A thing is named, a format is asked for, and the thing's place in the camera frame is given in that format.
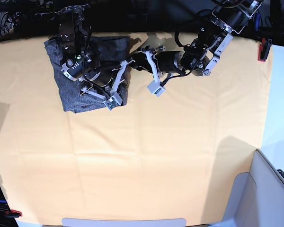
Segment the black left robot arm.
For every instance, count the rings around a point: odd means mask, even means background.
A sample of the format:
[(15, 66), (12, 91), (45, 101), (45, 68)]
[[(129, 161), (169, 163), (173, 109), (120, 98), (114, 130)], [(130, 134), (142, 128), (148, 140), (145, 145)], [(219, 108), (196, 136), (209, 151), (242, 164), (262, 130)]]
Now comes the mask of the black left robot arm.
[(192, 20), (182, 25), (201, 23), (197, 38), (191, 43), (182, 44), (180, 31), (174, 33), (175, 43), (182, 51), (165, 51), (164, 46), (156, 49), (150, 46), (138, 48), (129, 57), (129, 66), (152, 73), (154, 79), (159, 79), (160, 74), (166, 73), (167, 77), (159, 81), (161, 86), (173, 78), (191, 73), (197, 77), (208, 76), (233, 39), (233, 34), (241, 33), (262, 3), (261, 0), (216, 1), (211, 13), (202, 15), (198, 12)]

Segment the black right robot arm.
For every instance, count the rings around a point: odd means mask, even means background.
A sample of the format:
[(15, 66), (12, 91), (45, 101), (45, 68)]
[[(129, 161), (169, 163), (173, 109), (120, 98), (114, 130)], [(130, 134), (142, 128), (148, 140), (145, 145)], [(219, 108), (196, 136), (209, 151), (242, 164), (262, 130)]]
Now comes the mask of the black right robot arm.
[(61, 8), (59, 15), (60, 61), (63, 75), (83, 85), (87, 93), (103, 101), (116, 100), (118, 87), (124, 83), (127, 37), (93, 37), (88, 15), (90, 5), (76, 4)]

